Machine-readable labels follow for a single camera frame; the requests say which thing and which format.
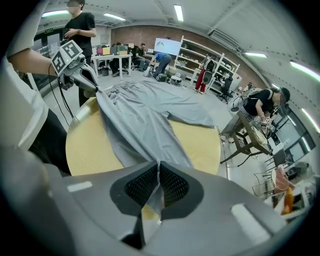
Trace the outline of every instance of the red pants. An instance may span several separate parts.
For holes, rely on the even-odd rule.
[[[195,89],[196,90],[199,90],[200,86],[201,86],[201,89],[200,91],[201,92],[205,92],[205,89],[206,89],[206,85],[202,82],[202,80],[204,79],[204,75],[205,75],[205,69],[203,68],[199,74],[199,77],[198,77],[198,80],[196,81],[196,84],[195,84]]]

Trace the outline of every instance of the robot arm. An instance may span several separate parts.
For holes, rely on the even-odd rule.
[[[76,85],[85,92],[95,93],[98,91],[98,78],[95,71],[86,64],[82,52],[73,40],[68,41],[54,55],[52,65],[64,90]]]

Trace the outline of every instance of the trash bin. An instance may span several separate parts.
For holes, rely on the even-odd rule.
[[[107,68],[107,67],[102,68],[101,74],[103,77],[109,76],[109,68]]]

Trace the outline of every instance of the round wooden table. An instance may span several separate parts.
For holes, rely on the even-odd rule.
[[[215,175],[221,154],[218,129],[169,122],[194,168]],[[90,98],[74,116],[65,150],[73,176],[123,168],[111,147],[95,97]]]

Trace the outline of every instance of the brick wall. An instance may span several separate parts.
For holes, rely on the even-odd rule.
[[[242,88],[246,87],[249,82],[252,82],[257,88],[266,88],[264,82],[260,79],[260,77],[234,53],[227,50],[220,44],[209,40],[208,38],[186,30],[150,25],[114,28],[111,30],[111,43],[134,43],[137,46],[139,46],[141,43],[145,43],[147,48],[153,49],[155,46],[156,38],[169,37],[171,38],[171,40],[181,41],[182,36],[184,36],[188,40],[209,47],[210,49],[215,50],[218,53],[224,53],[224,55],[229,60],[233,61],[236,64],[240,64],[237,73],[242,77],[242,81],[240,83],[240,86]]]

